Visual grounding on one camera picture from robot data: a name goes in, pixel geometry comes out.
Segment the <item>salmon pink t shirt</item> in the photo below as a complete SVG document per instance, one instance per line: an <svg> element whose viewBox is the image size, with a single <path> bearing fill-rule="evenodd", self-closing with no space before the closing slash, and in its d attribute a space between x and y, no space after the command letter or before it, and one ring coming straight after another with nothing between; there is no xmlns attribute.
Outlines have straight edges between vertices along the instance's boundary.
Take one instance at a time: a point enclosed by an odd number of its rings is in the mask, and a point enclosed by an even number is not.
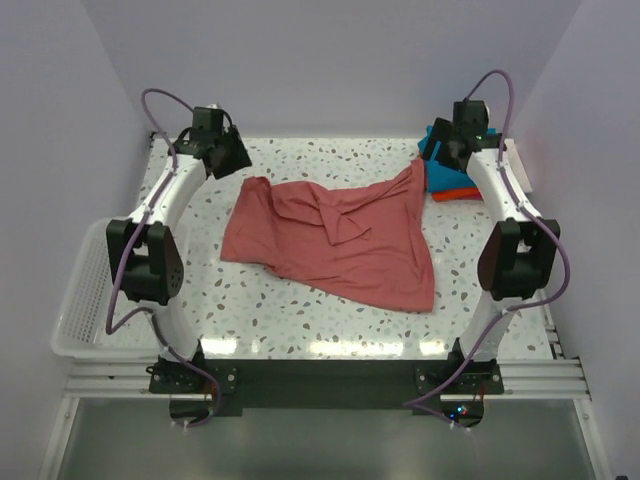
<svg viewBox="0 0 640 480"><path fill-rule="evenodd" d="M250 177L224 232L220 258L365 305L427 313L435 274L422 232L424 163L365 187Z"/></svg>

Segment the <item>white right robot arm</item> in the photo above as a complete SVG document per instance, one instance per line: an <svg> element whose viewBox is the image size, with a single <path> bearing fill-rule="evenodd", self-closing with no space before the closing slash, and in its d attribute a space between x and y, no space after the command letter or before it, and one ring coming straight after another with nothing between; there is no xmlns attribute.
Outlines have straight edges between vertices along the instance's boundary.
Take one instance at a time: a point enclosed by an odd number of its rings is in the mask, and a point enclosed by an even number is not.
<svg viewBox="0 0 640 480"><path fill-rule="evenodd" d="M461 359L445 369L448 386L459 393L480 382L475 362L497 357L515 312L546 287L556 255L551 237L560 233L559 224L544 220L526 198L506 152L502 135L489 131L486 104L469 99L453 104L450 120L436 118L424 148L428 160L468 175L493 222L477 262L482 293L454 347Z"/></svg>

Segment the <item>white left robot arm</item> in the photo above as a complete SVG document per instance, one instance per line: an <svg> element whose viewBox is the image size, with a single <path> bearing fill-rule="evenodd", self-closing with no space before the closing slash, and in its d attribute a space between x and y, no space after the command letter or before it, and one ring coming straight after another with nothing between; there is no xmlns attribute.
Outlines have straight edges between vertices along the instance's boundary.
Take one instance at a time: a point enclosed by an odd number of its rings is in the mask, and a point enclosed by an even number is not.
<svg viewBox="0 0 640 480"><path fill-rule="evenodd" d="M206 383L207 368L193 359L199 340L179 298L185 271L174 233L208 179L232 175L251 160L231 116L217 104L194 108L191 125L166 143L163 173L147 197L127 218L106 227L113 287L105 332L112 335L137 313L147 314L159 355L177 362L173 382L196 392Z"/></svg>

